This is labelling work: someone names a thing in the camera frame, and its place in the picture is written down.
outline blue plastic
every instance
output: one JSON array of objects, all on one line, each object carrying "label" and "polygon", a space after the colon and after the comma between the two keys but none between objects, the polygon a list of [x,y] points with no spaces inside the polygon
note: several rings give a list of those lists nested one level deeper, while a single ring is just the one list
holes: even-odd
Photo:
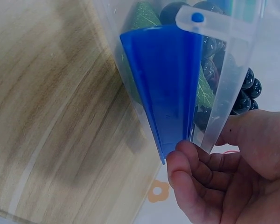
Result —
[{"label": "blue plastic", "polygon": [[176,144],[191,136],[202,36],[170,25],[120,38],[164,164]]},{"label": "blue plastic", "polygon": [[192,21],[193,22],[203,22],[204,16],[201,13],[193,13],[192,14]]}]

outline blue button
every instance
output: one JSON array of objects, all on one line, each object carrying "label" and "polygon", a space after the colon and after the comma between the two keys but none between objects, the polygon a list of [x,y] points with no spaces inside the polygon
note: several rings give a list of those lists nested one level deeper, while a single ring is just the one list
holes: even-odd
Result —
[{"label": "blue button", "polygon": [[203,22],[204,16],[201,13],[193,13],[192,14],[192,21],[193,22]]}]

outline human hand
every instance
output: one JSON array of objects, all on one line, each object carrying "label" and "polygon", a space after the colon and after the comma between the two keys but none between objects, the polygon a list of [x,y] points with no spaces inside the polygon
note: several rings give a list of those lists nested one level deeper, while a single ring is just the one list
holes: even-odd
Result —
[{"label": "human hand", "polygon": [[240,152],[209,155],[182,141],[168,155],[181,210],[194,224],[280,224],[280,112],[230,116],[224,144]]}]

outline green leaf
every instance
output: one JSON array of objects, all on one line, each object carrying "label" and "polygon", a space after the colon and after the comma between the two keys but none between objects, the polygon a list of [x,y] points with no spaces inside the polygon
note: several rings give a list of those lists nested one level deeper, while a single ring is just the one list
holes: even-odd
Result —
[{"label": "green leaf", "polygon": [[152,5],[147,1],[138,2],[134,12],[131,29],[142,29],[160,26],[161,22],[154,12]]},{"label": "green leaf", "polygon": [[196,104],[198,106],[205,106],[211,108],[214,103],[214,100],[215,100],[215,96],[206,78],[204,77],[203,69],[202,66],[200,65]]}]

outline finger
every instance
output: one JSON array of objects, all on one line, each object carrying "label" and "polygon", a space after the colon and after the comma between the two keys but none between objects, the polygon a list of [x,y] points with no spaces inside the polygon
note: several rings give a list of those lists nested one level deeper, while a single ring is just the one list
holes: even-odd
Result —
[{"label": "finger", "polygon": [[252,185],[247,178],[237,173],[234,175],[223,203],[221,224],[235,223],[238,216],[243,212],[252,196]]},{"label": "finger", "polygon": [[182,152],[189,160],[191,173],[196,180],[198,180],[206,188],[226,191],[232,175],[224,172],[213,171],[204,164],[204,161],[199,161],[199,153],[197,153],[199,149],[199,147],[188,141],[182,141],[176,146],[176,150]]},{"label": "finger", "polygon": [[192,178],[186,172],[173,172],[171,174],[171,182],[177,204],[191,222],[219,224],[222,210],[207,204],[199,197]]},{"label": "finger", "polygon": [[222,208],[225,196],[224,192],[206,188],[194,177],[192,177],[192,181],[200,198],[202,198],[207,204],[216,206],[219,209]]},{"label": "finger", "polygon": [[244,160],[264,178],[280,178],[280,112],[230,116],[218,141],[224,143],[238,145]]},{"label": "finger", "polygon": [[182,152],[178,152],[178,151],[171,152],[167,156],[166,161],[167,161],[167,174],[168,174],[169,183],[171,180],[171,175],[176,171],[183,171],[186,172],[188,175],[192,176],[190,163],[187,157]]},{"label": "finger", "polygon": [[208,154],[201,148],[197,149],[199,160],[204,162],[211,170],[234,173],[238,169],[240,153]]}]

